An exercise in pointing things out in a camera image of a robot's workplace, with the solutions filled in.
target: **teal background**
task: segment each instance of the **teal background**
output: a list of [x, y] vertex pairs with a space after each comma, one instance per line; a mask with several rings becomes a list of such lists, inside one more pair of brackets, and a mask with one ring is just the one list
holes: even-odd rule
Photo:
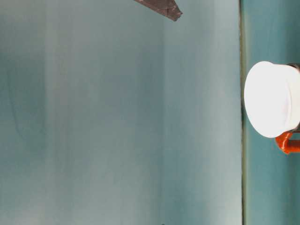
[[237, 1], [178, 0], [165, 23], [166, 225], [241, 224]]
[[[243, 73], [262, 60], [300, 61], [300, 2], [243, 0]], [[244, 222], [247, 225], [300, 223], [300, 156], [282, 153], [273, 139], [260, 136], [244, 113]]]
[[238, 4], [0, 2], [0, 223], [241, 224]]

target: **white round object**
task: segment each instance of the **white round object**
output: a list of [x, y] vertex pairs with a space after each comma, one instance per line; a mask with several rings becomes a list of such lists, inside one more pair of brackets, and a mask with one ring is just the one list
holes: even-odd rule
[[248, 118], [261, 135], [277, 137], [300, 122], [300, 72], [262, 61], [249, 71], [244, 90]]

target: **teal surface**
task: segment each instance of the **teal surface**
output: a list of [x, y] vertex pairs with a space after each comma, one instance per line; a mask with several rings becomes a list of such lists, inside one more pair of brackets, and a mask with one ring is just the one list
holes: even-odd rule
[[158, 225], [163, 18], [0, 1], [0, 224]]
[[[243, 0], [243, 80], [258, 61], [300, 61], [300, 2]], [[245, 208], [247, 225], [300, 223], [300, 156], [282, 153], [260, 136], [244, 114]]]
[[0, 1], [0, 224], [241, 224], [238, 4]]
[[239, 5], [178, 0], [165, 23], [163, 222], [241, 224]]

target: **orange handle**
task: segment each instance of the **orange handle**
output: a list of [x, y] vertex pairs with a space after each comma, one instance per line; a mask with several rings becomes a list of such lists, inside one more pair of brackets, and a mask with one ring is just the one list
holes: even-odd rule
[[300, 152], [300, 141], [290, 140], [292, 132], [284, 132], [282, 135], [275, 138], [278, 147], [285, 153]]

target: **white plastic lid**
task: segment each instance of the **white plastic lid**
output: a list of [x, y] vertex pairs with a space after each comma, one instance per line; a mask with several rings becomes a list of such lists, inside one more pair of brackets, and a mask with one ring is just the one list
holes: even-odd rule
[[286, 73], [299, 72], [288, 65], [262, 61], [251, 68], [246, 79], [246, 112], [255, 130], [265, 137], [277, 137], [291, 129], [292, 100]]

